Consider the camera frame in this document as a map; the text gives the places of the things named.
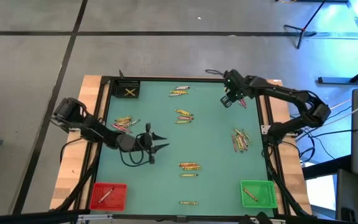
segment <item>plastic basket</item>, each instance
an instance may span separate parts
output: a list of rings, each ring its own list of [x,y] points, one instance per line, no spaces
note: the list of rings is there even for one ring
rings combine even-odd
[[[241,200],[242,206],[247,208],[277,208],[276,193],[274,183],[269,180],[242,180]],[[255,201],[251,196],[244,192],[246,188],[253,196],[257,198]]]

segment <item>cable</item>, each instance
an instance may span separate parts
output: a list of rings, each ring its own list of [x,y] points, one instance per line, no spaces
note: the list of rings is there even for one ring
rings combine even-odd
[[[75,139],[75,140],[72,140],[72,141],[69,141],[68,143],[64,144],[62,149],[60,150],[60,163],[62,163],[62,159],[63,159],[63,151],[65,150],[66,146],[73,143],[73,142],[76,142],[76,141],[79,141],[81,140],[82,138],[78,138],[78,139]]]
[[[348,131],[358,131],[358,129],[349,129],[349,130],[342,130],[342,131],[333,131],[333,132],[329,132],[329,133],[318,134],[318,135],[316,135],[316,136],[312,136],[312,138],[324,136],[324,135],[327,135],[327,134],[336,134],[336,133],[343,133],[343,132],[348,132]]]
[[[342,120],[343,118],[345,118],[345,117],[347,117],[347,116],[349,116],[349,115],[352,115],[352,114],[354,114],[354,113],[357,112],[357,111],[358,111],[358,108],[356,108],[356,109],[355,109],[354,111],[352,111],[351,113],[349,113],[349,114],[343,116],[342,118],[336,119],[335,121],[332,121],[332,122],[330,122],[330,123],[328,123],[328,124],[324,124],[322,127],[327,126],[327,125],[330,125],[330,124],[333,124],[333,123],[335,123],[335,122],[337,122],[337,121],[339,121],[339,120]]]
[[[223,73],[221,73],[218,70],[214,70],[214,69],[206,69],[205,72],[209,73],[209,74],[212,74],[212,75],[221,75],[221,76],[223,76]]]
[[[139,160],[138,162],[135,162],[135,160],[132,158],[132,154],[131,154],[132,152],[128,152],[128,154],[129,154],[129,159],[130,159],[131,162],[132,162],[133,164],[135,164],[135,165],[130,165],[130,164],[128,164],[128,163],[126,163],[126,162],[124,161],[124,157],[122,156],[123,150],[122,150],[122,148],[120,147],[120,145],[118,144],[118,149],[119,149],[121,161],[122,161],[123,164],[125,164],[125,165],[127,165],[127,166],[129,166],[129,167],[138,167],[138,166],[141,166],[141,165],[144,165],[144,164],[150,162],[150,161],[142,162],[143,159],[144,159],[144,151],[147,152],[147,154],[148,154],[149,156],[151,156],[151,153],[150,153],[148,150],[146,150],[146,148],[143,147],[143,146],[141,145],[141,143],[139,142],[138,137],[141,136],[141,135],[142,135],[142,134],[138,134],[138,135],[135,137],[135,142],[136,142],[136,143],[140,146],[140,148],[142,149],[142,150],[140,150],[140,151],[142,152],[142,156],[141,156],[140,160]]]
[[[329,155],[333,160],[335,160],[341,168],[343,168],[342,164],[338,160],[336,160],[332,155],[330,155],[330,153],[328,153],[328,151],[324,147],[323,143],[321,142],[320,138],[317,138],[316,136],[313,136],[313,138],[317,139],[320,142],[320,144],[323,147],[323,149],[326,152],[326,154]]]
[[[299,150],[298,146],[296,146],[296,145],[294,145],[294,144],[292,144],[292,143],[290,143],[290,142],[286,142],[286,141],[282,141],[282,142],[284,142],[284,143],[286,143],[286,144],[290,144],[291,146],[295,147],[295,149],[298,150],[298,154],[299,154],[299,155],[301,154],[301,151]]]
[[[308,129],[308,128],[305,128],[305,130],[302,130],[302,131],[308,132],[309,129]],[[314,156],[314,154],[315,154],[315,152],[316,152],[316,144],[315,144],[313,138],[309,138],[309,139],[310,139],[310,141],[311,141],[312,147],[310,147],[310,148],[308,148],[307,150],[301,152],[301,153],[299,154],[299,159],[301,159],[301,158],[303,157],[303,155],[304,155],[305,153],[309,152],[309,151],[311,151],[311,154],[310,154],[309,158],[303,160],[301,163],[309,162],[309,161],[313,158],[313,156]]]
[[[338,106],[341,106],[341,105],[343,105],[343,104],[345,104],[345,103],[347,103],[349,101],[352,101],[352,98],[350,98],[350,99],[348,99],[346,101],[343,101],[342,103],[338,103],[337,105],[335,105],[332,108],[330,108],[330,110],[333,110],[333,109],[337,108]]]
[[[265,150],[262,149],[262,152],[261,152],[260,154],[261,154],[262,157],[264,158],[264,157],[265,157]],[[273,149],[270,148],[270,151],[268,152],[268,156],[270,157],[270,156],[272,156],[272,154],[273,154]]]
[[[121,157],[122,163],[125,164],[125,165],[127,165],[127,166],[129,166],[129,167],[138,167],[138,166],[141,166],[141,165],[144,165],[144,164],[150,162],[150,161],[145,161],[145,162],[143,162],[143,163],[141,163],[141,164],[130,165],[130,164],[128,164],[128,163],[126,163],[126,162],[124,161],[124,158],[123,158],[123,156],[122,156],[122,149],[121,149],[121,147],[120,147],[119,145],[118,145],[118,151],[119,151],[119,156]]]
[[[336,113],[336,114],[334,114],[334,115],[328,117],[328,118],[327,118],[327,121],[328,121],[329,119],[331,119],[331,118],[333,118],[333,117],[339,115],[340,113],[347,111],[347,110],[350,109],[350,108],[352,108],[352,106],[349,106],[348,108],[343,109],[343,110],[341,110],[340,112],[338,112],[338,113]]]

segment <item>green mat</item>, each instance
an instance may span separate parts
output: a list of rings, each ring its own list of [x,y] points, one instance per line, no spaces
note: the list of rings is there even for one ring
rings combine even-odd
[[[190,85],[189,95],[168,97],[176,86]],[[125,166],[119,151],[103,146],[97,182],[127,184],[126,209],[114,212],[131,215],[256,215],[263,211],[273,216],[271,208],[244,208],[239,191],[240,180],[267,180],[262,140],[255,100],[246,99],[247,109],[234,103],[225,108],[222,83],[146,82],[141,83],[139,99],[111,97],[106,126],[114,119],[131,115],[141,121],[131,127],[133,136],[152,124],[152,131],[168,138],[154,144],[170,145],[155,155],[155,164]],[[174,124],[180,115],[175,109],[194,114],[190,124]],[[235,153],[232,128],[244,129],[252,140],[247,152]],[[124,160],[131,164],[129,155]],[[133,153],[134,160],[140,152]],[[197,162],[198,171],[183,171],[180,162]],[[179,177],[197,173],[198,177]],[[194,201],[198,205],[180,205]]]

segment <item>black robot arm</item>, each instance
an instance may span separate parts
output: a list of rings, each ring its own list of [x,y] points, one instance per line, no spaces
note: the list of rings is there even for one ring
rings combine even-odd
[[[145,151],[149,155],[149,163],[154,164],[154,154],[161,148],[169,145],[153,146],[152,141],[165,139],[151,132],[150,123],[146,124],[146,132],[136,137],[122,131],[112,131],[103,125],[95,116],[86,110],[86,106],[74,99],[64,98],[53,112],[52,120],[66,132],[79,129],[81,137],[89,142],[103,142],[111,149],[119,149],[120,153]]]
[[[275,122],[271,124],[267,133],[267,140],[271,144],[281,143],[289,132],[309,126],[317,128],[324,124],[331,110],[328,105],[308,90],[293,90],[278,85],[270,84],[266,79],[257,76],[240,75],[237,70],[224,72],[224,86],[226,96],[221,99],[225,107],[229,107],[245,96],[255,98],[260,95],[272,96],[293,103],[299,111],[299,116],[285,123]]]

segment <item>gray floor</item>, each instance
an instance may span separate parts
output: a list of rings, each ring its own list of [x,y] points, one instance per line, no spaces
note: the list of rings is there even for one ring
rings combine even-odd
[[[0,30],[72,30],[80,0],[0,1]],[[184,30],[281,32],[302,26],[318,3],[261,1],[89,0],[80,30]],[[358,32],[345,4],[327,4],[310,25],[320,32]],[[45,111],[69,37],[0,37],[0,215],[6,214]],[[319,86],[320,76],[358,73],[358,40],[289,37],[78,37],[58,102],[77,97],[83,75],[208,76],[204,69],[238,69],[243,75],[282,79],[288,87],[315,91],[333,106],[353,87]],[[346,104],[333,113],[346,108]],[[321,132],[349,129],[350,119]],[[324,136],[326,149],[350,153],[350,134]],[[24,212],[48,209],[66,134],[51,126]],[[307,139],[299,143],[309,147]],[[318,146],[314,160],[329,156]]]

